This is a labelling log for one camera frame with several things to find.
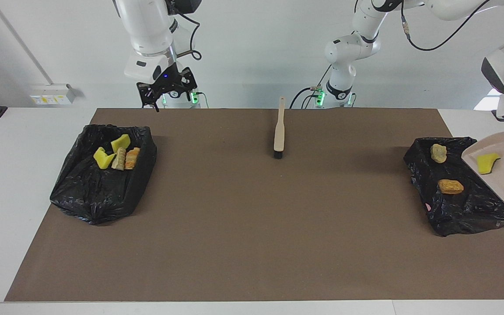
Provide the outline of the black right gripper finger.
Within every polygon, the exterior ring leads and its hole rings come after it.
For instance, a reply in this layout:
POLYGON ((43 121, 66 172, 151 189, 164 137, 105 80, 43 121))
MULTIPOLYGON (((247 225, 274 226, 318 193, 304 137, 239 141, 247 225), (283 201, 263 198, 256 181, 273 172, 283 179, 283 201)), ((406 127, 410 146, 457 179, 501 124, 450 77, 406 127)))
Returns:
POLYGON ((190 70, 190 68, 187 66, 182 70, 181 76, 182 91, 186 96, 188 102, 198 103, 198 98, 196 95, 198 86, 192 70, 190 70))
POLYGON ((152 84, 138 83, 137 89, 142 102, 142 108, 145 106, 151 106, 158 113, 160 109, 158 108, 157 101, 159 100, 161 94, 154 91, 152 84))

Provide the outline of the yellow green sponge piece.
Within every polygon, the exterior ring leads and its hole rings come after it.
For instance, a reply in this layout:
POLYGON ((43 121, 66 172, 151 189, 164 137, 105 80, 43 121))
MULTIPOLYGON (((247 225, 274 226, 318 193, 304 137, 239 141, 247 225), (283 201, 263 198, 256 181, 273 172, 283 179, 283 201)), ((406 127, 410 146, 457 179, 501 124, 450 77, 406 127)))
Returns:
POLYGON ((108 155, 103 147, 99 147, 93 154, 94 161, 96 161, 101 170, 108 169, 115 157, 115 153, 108 155))
POLYGON ((128 149, 131 144, 131 139, 128 134, 122 134, 119 138, 110 142, 112 151, 117 154, 119 149, 128 149))

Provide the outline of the striped orange croissant toy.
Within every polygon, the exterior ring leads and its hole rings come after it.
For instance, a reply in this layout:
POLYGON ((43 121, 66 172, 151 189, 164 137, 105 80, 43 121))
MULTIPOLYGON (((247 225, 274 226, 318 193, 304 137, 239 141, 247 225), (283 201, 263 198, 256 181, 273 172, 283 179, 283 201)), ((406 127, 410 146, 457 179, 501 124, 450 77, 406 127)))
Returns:
POLYGON ((130 151, 126 152, 124 161, 125 170, 133 170, 135 168, 139 153, 140 153, 139 147, 135 147, 134 149, 131 149, 130 151))

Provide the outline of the pale chip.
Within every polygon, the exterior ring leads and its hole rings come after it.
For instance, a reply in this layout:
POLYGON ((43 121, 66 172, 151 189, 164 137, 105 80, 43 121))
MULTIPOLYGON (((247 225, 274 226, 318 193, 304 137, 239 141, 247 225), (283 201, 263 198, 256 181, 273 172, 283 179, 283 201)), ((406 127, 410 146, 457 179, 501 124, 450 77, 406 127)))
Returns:
POLYGON ((111 163, 111 168, 123 171, 125 169, 125 159, 126 159, 126 149, 123 147, 119 147, 111 163))
POLYGON ((438 164, 442 164, 442 163, 446 162, 447 155, 448 155, 448 150, 447 150, 446 146, 435 143, 430 148, 431 159, 438 164))

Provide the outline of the beige hand brush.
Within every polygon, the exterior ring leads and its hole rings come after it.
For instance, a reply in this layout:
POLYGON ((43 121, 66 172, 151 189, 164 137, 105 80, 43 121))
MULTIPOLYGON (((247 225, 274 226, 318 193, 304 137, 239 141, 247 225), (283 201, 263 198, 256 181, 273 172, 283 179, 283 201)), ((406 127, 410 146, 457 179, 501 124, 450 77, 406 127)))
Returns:
POLYGON ((283 158, 284 145, 285 145, 285 125, 284 125, 285 105, 286 105, 285 97, 280 97, 278 105, 277 122, 274 131, 274 142, 273 142, 274 159, 283 158))

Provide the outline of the brown bread roll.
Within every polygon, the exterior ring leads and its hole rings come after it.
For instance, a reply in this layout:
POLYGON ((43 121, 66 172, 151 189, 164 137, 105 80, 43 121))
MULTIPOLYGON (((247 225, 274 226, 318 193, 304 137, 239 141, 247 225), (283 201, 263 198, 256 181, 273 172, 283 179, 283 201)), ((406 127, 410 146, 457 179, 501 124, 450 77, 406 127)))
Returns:
POLYGON ((439 180, 438 187, 440 192, 444 195, 458 195, 465 189, 461 182, 451 179, 439 180))

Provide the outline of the small green yellow sponge wedge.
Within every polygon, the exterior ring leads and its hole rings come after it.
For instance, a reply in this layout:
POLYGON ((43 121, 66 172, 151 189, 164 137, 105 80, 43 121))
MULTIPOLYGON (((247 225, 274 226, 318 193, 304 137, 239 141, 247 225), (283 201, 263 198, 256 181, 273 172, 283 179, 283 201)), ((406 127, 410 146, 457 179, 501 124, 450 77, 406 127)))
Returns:
POLYGON ((501 159, 496 152, 480 155, 476 158, 478 173, 480 175, 491 174, 495 163, 501 159))

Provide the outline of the black bagged bin pink patch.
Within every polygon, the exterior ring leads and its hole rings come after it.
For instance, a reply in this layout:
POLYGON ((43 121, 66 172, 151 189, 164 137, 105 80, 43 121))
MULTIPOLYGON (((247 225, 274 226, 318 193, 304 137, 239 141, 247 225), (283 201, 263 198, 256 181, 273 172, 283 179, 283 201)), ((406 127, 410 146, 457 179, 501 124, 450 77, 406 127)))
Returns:
POLYGON ((404 155, 428 222, 442 237, 504 227, 504 201, 462 159, 463 151, 475 143, 471 137, 416 138, 404 155), (446 162, 431 159, 433 144, 446 146, 446 162), (458 195, 444 195, 438 187, 441 179, 459 181, 465 189, 458 195))

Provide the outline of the brown table mat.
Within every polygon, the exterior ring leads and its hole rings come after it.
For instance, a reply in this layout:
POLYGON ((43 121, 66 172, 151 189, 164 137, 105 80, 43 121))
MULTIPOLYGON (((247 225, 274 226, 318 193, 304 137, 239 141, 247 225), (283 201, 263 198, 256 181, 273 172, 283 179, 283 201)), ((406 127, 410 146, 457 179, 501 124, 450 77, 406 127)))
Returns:
POLYGON ((148 126, 157 163, 130 217, 50 206, 6 301, 504 299, 504 229, 436 235, 403 156, 448 137, 432 109, 99 109, 148 126))

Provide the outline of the white wall socket box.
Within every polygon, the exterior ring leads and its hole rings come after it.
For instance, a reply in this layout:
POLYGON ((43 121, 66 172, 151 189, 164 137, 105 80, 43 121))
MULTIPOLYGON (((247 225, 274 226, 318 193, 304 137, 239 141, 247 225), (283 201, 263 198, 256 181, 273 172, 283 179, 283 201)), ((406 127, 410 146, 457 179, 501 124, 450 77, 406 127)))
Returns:
POLYGON ((72 105, 76 98, 70 84, 32 84, 30 88, 36 105, 72 105))

